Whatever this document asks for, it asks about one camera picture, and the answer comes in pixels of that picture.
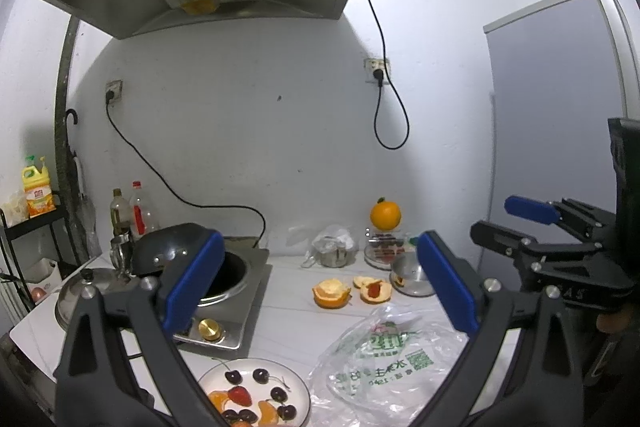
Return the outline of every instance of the bolt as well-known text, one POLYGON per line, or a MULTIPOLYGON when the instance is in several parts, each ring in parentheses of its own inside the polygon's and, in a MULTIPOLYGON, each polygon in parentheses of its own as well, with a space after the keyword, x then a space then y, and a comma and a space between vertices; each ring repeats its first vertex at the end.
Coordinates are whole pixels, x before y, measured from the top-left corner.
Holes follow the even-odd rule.
POLYGON ((150 292, 151 290, 154 290, 156 286, 158 286, 158 279, 156 279, 156 277, 151 277, 151 276, 143 277, 140 280, 140 286, 142 287, 143 290, 150 292))
POLYGON ((93 299, 96 293, 97 290, 93 286, 85 286, 84 288, 82 288, 80 295, 83 299, 93 299))
POLYGON ((560 297, 558 286, 545 286, 545 293, 550 299, 558 299, 560 297))
POLYGON ((493 277, 489 277, 489 279, 484 280, 484 289, 486 289, 489 293, 499 292, 502 288, 502 284, 497 279, 493 277))

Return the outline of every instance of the gray door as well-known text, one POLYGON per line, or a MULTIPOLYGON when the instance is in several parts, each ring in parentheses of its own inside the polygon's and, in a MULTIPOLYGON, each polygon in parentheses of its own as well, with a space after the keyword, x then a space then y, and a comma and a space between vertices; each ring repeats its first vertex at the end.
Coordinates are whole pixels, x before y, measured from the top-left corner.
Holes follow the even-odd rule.
MULTIPOLYGON (((607 118, 624 116, 618 54, 599 0, 547 0, 485 28, 495 90, 490 220, 541 242, 558 227, 509 216, 504 200, 574 198, 615 210, 607 118)), ((520 287, 511 261, 482 254, 480 272, 520 287)))

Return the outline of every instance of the cherry stem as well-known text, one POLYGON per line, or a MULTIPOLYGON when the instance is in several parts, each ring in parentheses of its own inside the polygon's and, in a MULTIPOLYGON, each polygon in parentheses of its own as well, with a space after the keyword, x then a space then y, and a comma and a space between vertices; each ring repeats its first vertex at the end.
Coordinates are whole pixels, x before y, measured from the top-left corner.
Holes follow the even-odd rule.
POLYGON ((224 365, 224 366, 225 366, 229 371, 231 371, 231 368, 230 368, 228 365, 226 365, 226 362, 223 362, 222 360, 217 359, 217 358, 215 358, 215 357, 209 357, 209 358, 210 358, 211 360, 215 360, 216 362, 220 362, 220 363, 221 363, 222 365, 224 365))
POLYGON ((269 380, 277 380, 278 382, 280 382, 284 386, 284 388, 287 391, 291 392, 291 388, 286 384, 286 382, 284 381, 284 378, 278 378, 278 377, 269 376, 269 380))

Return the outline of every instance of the white plate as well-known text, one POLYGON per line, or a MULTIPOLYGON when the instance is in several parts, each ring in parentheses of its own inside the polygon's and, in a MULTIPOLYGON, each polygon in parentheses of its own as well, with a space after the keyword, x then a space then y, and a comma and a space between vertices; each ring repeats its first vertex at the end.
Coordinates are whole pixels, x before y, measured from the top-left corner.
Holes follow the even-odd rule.
MULTIPOLYGON (((251 396, 252 405, 251 407, 243 407, 238 405, 231 400, 229 400, 225 405, 226 409, 233 409, 236 412, 239 412, 241 409, 250 409, 255 412, 258 420, 253 423, 254 426, 258 425, 260 421, 260 409, 258 409, 258 401, 260 400, 271 400, 271 390, 274 387, 280 387, 284 389, 288 395, 288 399, 282 405, 293 405, 296 407, 297 414, 293 420, 284 421, 283 419, 278 419, 278 425, 289 426, 289 427, 300 427, 306 420, 306 417, 309 415, 309 410, 311 407, 311 399, 309 398, 309 390, 306 387, 302 378, 300 378, 297 374, 295 374, 292 370, 284 365, 271 362, 271 360, 265 359, 235 359, 230 360, 229 362, 225 362, 225 364, 220 363, 216 367, 209 369, 198 383, 200 387, 203 388, 204 392, 208 395, 213 391, 229 391, 235 384, 229 383, 229 381, 225 378, 225 373, 229 370, 231 371, 239 371, 240 375, 242 375, 242 382, 238 385, 244 387, 251 396), (266 369, 269 371, 269 375, 271 377, 278 378, 279 380, 284 380, 289 389, 287 389, 281 382, 275 380, 274 378, 270 378, 267 384, 261 384, 254 380, 253 373, 255 369, 266 369)), ((273 400, 270 402, 276 409, 280 405, 273 400)))

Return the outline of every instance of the wall outlet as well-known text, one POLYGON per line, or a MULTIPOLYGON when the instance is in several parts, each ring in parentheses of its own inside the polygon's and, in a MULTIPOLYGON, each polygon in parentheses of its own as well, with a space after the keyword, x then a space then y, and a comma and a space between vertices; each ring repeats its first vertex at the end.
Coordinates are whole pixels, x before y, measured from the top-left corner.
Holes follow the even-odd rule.
MULTIPOLYGON (((391 62, 389 62, 389 59, 386 60, 386 68, 389 74, 391 74, 391 62)), ((382 58, 365 58, 364 71, 366 74, 365 80, 367 84, 378 84, 378 81, 373 77, 374 70, 382 70, 385 75, 383 84, 389 83, 389 79, 387 78, 385 72, 384 60, 382 58)))
POLYGON ((107 85, 104 89, 105 95, 109 91, 113 92, 113 98, 109 103, 117 102, 119 99, 121 99, 122 98, 122 80, 112 80, 111 82, 107 82, 107 85))

